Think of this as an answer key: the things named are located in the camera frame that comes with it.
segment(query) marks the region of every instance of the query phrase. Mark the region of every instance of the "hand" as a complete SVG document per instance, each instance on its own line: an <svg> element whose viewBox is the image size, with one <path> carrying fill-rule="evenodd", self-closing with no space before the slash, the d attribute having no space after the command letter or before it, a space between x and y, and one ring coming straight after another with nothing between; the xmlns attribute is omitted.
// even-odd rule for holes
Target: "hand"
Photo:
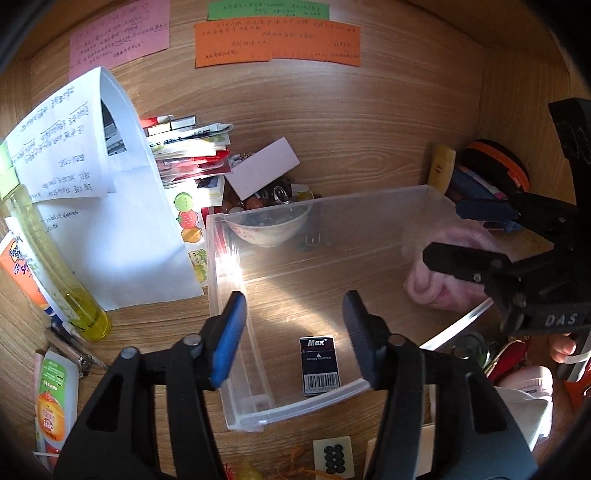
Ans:
<svg viewBox="0 0 591 480"><path fill-rule="evenodd" d="M548 341L550 343L550 356L552 360L561 364L568 355L572 355L574 350L577 348L574 340L569 338L569 333L563 333L562 335L548 335Z"/></svg>

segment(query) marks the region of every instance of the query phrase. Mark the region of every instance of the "clear plastic box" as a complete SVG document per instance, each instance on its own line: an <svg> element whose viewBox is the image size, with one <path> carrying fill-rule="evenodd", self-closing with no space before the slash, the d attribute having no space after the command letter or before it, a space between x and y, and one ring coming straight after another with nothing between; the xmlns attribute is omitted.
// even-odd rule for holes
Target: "clear plastic box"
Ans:
<svg viewBox="0 0 591 480"><path fill-rule="evenodd" d="M463 221L453 203L428 186L210 215L210 313L219 314L233 290L248 304L220 389L228 428L261 431L369 388L342 319L348 290L358 290L391 331L430 349L484 312L490 301L458 321L457 313L415 304L403 289L425 228ZM341 387L305 397L299 339L322 335L334 337Z"/></svg>

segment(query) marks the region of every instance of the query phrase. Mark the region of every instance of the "pink sticky note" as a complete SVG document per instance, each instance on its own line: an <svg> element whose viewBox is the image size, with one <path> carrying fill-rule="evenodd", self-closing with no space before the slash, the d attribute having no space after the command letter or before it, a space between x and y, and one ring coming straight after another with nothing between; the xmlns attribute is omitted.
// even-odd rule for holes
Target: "pink sticky note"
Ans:
<svg viewBox="0 0 591 480"><path fill-rule="evenodd" d="M170 0L139 0L76 31L70 37L70 80L168 48L169 19Z"/></svg>

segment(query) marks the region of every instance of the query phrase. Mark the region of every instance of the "pink knit fabric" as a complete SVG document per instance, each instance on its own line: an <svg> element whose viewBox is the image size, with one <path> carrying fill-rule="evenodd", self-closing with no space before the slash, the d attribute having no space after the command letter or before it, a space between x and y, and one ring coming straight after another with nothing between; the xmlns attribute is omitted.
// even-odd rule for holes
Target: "pink knit fabric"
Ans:
<svg viewBox="0 0 591 480"><path fill-rule="evenodd" d="M499 252L494 237L476 222L438 228L421 240L425 247L432 242L438 242ZM483 285L457 280L451 275L429 270L423 263L422 251L421 248L417 252L404 283L405 291L416 303L435 309L466 312L486 300Z"/></svg>

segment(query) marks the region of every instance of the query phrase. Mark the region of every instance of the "orange sticky note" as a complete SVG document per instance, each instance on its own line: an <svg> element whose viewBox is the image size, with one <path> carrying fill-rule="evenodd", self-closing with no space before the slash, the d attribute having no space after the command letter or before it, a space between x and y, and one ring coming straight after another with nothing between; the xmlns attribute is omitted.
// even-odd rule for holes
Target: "orange sticky note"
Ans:
<svg viewBox="0 0 591 480"><path fill-rule="evenodd" d="M195 66L300 59L361 64L361 29L330 20L246 17L195 24Z"/></svg>

